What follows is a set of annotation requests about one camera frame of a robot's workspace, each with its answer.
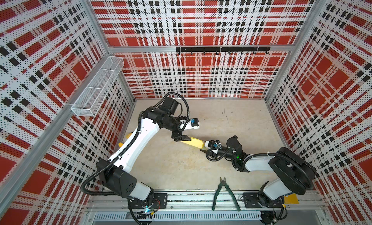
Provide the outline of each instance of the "plaid wall panel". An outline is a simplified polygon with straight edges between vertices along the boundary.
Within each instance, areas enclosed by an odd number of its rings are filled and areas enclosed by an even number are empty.
[[[372,218],[372,0],[328,0],[270,105],[336,224]]]
[[[0,224],[79,224],[89,199],[80,184],[93,174],[100,158],[114,152],[128,101],[116,80],[97,116],[72,116]],[[99,190],[100,181],[95,179],[90,187]]]
[[[292,44],[315,0],[90,0],[111,46]]]
[[[123,73],[137,98],[176,91],[185,97],[263,98],[286,52],[123,53]]]
[[[79,0],[0,0],[0,185],[100,60]]]

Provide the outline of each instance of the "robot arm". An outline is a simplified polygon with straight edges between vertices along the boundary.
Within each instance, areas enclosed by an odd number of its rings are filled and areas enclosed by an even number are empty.
[[[258,191],[258,203],[264,208],[278,197],[291,193],[303,195],[307,189],[313,188],[315,168],[287,148],[280,148],[276,153],[246,154],[237,136],[228,139],[226,145],[222,146],[218,140],[206,141],[208,150],[201,151],[211,161],[230,158],[237,171],[266,170],[274,171],[278,176],[276,180],[264,183]]]
[[[139,118],[140,129],[137,127],[128,140],[107,161],[100,159],[97,163],[98,171],[112,164],[110,168],[99,174],[99,178],[105,187],[123,198],[138,199],[139,204],[143,206],[151,206],[154,190],[137,181],[129,173],[148,141],[161,128],[172,131],[171,137],[174,141],[191,140],[187,135],[182,135],[182,132],[199,128],[198,119],[172,116],[179,104],[176,100],[164,97],[162,101],[163,104],[159,107],[151,106],[142,112]]]

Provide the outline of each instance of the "green pliers handle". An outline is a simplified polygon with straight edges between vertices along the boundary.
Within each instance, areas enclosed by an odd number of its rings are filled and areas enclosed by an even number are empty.
[[[236,200],[236,198],[235,198],[235,195],[234,195],[233,192],[231,191],[230,187],[229,187],[227,184],[225,184],[225,188],[227,189],[227,191],[229,192],[230,196],[232,197],[232,200],[234,201],[234,204],[235,204],[235,206],[236,206],[236,209],[237,209],[238,211],[240,211],[240,206],[239,206],[239,204],[238,204],[238,202],[237,202],[237,200]]]
[[[221,189],[222,189],[222,182],[218,185],[217,191],[214,194],[212,210],[216,208],[217,196],[220,193]]]
[[[234,204],[236,206],[236,209],[238,211],[240,211],[240,206],[235,198],[235,195],[234,193],[231,191],[230,187],[228,186],[228,184],[226,184],[226,182],[223,182],[221,181],[221,183],[218,185],[218,188],[217,188],[217,191],[216,193],[214,194],[214,198],[213,198],[213,205],[212,205],[212,210],[214,210],[216,208],[216,203],[217,203],[217,196],[218,194],[220,193],[221,189],[222,189],[222,186],[225,186],[226,190],[229,192],[230,196],[232,197],[232,200],[234,201]]]

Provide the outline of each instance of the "black cable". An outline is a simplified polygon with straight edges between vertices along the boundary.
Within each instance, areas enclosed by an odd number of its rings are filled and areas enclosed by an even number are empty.
[[[289,163],[291,163],[294,167],[298,168],[300,170],[300,172],[302,172],[302,174],[305,176],[306,180],[308,181],[308,187],[307,189],[313,189],[314,188],[314,185],[313,185],[313,182],[310,180],[310,177],[309,175],[294,161],[292,160],[291,158],[289,157],[286,157],[282,154],[278,154],[278,153],[258,153],[258,154],[254,154],[254,155],[250,155],[248,156],[244,161],[243,161],[243,164],[241,165],[241,168],[238,169],[238,171],[243,171],[244,170],[244,166],[245,164],[247,163],[247,161],[249,161],[251,158],[253,157],[258,157],[258,156],[275,156],[275,157],[279,157],[279,158],[282,158],[286,161],[288,161]]]
[[[178,116],[178,117],[173,117],[173,118],[175,118],[175,119],[177,119],[177,118],[179,118],[181,115],[182,115],[182,112],[183,112],[183,107],[182,107],[182,103],[180,103],[180,102],[177,102],[179,105],[181,105],[181,113],[180,113],[180,115]]]
[[[136,134],[134,135],[133,139],[128,143],[128,145],[108,164],[106,165],[104,168],[102,168],[100,171],[97,171],[96,173],[94,173],[93,175],[91,175],[90,177],[88,177],[80,186],[80,190],[81,192],[83,193],[86,193],[86,194],[89,194],[89,195],[116,195],[114,192],[112,191],[106,191],[106,192],[102,192],[102,191],[92,191],[92,190],[87,190],[85,188],[85,186],[91,181],[93,180],[94,178],[96,178],[99,174],[103,173],[106,169],[108,168],[111,168],[114,163],[132,146],[132,144],[136,141],[140,131],[141,131],[141,119],[142,119],[142,114],[143,114],[144,111],[140,112],[139,113],[139,116],[138,116],[138,127],[137,127],[137,132]]]
[[[129,200],[129,199],[128,199],[128,209],[129,209],[129,212],[130,212],[131,215],[132,215],[133,220],[134,220],[138,225],[142,225],[142,223],[138,221],[137,217],[134,216],[133,210],[132,210],[132,208],[130,207],[130,200]]]
[[[227,149],[227,150],[224,152],[223,155],[221,155],[221,156],[218,157],[217,159],[212,159],[212,158],[210,158],[209,155],[208,155],[208,153],[209,153],[209,152],[212,152],[213,150],[217,150],[217,149],[218,149],[218,148],[209,148],[209,149],[208,149],[208,151],[205,153],[205,156],[207,157],[207,160],[209,160],[209,161],[213,161],[213,162],[215,162],[215,161],[219,161],[219,160],[221,160],[223,157],[225,157],[225,155],[226,155],[229,151],[235,151],[235,148],[229,148],[229,149]]]

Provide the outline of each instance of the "metal grate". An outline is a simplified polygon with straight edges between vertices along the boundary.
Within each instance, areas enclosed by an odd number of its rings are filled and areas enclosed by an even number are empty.
[[[125,221],[129,212],[97,212],[95,221]],[[251,211],[159,211],[154,214],[153,221],[232,221],[261,220],[259,210]]]
[[[110,56],[105,60],[101,69],[73,105],[72,111],[75,115],[94,117],[97,114],[123,66],[124,62],[120,57]]]

